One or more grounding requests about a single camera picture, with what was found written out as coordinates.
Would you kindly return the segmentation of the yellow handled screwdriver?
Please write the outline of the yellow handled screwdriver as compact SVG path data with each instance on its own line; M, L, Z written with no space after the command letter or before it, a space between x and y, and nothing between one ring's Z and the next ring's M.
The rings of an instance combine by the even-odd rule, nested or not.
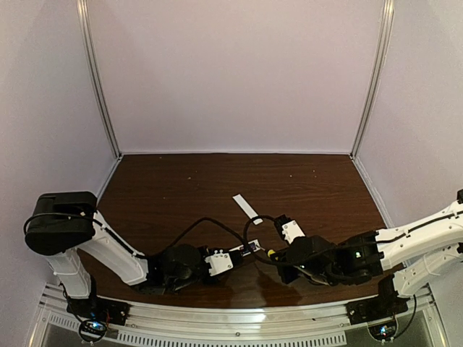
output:
M261 255L264 260L268 260L272 262L283 262L284 261L284 253L280 250L266 249L266 248L261 247L258 251L258 254Z

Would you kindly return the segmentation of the white remote control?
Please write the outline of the white remote control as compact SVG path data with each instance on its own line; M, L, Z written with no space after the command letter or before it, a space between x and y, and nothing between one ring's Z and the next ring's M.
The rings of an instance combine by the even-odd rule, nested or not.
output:
M239 252L239 254L242 257L246 257L247 255L250 255L252 252L258 252L261 249L262 248L260 246L260 242L257 239L254 239L248 242L248 247L245 247L241 244L239 246L229 249L228 252Z

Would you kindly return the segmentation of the white battery cover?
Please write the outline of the white battery cover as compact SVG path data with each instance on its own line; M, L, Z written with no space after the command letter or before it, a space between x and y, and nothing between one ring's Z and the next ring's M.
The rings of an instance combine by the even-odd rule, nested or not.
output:
M258 217L257 212L241 194L234 195L232 199L255 225L259 225L263 222L263 219Z

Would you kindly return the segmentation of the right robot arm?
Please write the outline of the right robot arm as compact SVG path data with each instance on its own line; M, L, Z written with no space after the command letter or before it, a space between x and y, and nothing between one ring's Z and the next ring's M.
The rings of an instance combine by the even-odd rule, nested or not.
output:
M306 236L295 220L275 223L287 247L269 254L279 264L284 283L302 275L322 286L366 283L397 265L409 266L384 279L381 296L409 298L434 278L462 262L462 192L456 201L421 220L353 236L340 244Z

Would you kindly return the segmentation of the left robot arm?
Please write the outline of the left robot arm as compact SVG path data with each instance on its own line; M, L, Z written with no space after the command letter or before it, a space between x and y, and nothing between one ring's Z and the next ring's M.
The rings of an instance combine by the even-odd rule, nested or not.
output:
M94 287L79 250L143 294L175 293L233 268L230 254L188 244L145 255L109 226L96 204L96 196L91 192L42 194L24 224L25 243L47 259L73 299L89 298Z

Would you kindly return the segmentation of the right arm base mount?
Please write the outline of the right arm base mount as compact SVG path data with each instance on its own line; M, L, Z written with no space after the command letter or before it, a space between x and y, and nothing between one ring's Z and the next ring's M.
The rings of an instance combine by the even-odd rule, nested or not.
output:
M370 336L381 343L389 342L399 335L396 316L408 310L407 299L368 299L350 301L346 304L350 325L368 324Z

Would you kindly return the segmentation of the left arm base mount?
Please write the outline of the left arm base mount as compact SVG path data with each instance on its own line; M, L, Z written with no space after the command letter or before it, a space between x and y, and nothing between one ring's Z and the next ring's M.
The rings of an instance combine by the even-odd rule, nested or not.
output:
M78 335L85 343L97 343L109 331L109 325L124 326L130 305L122 301L102 299L67 299L67 312L79 322Z

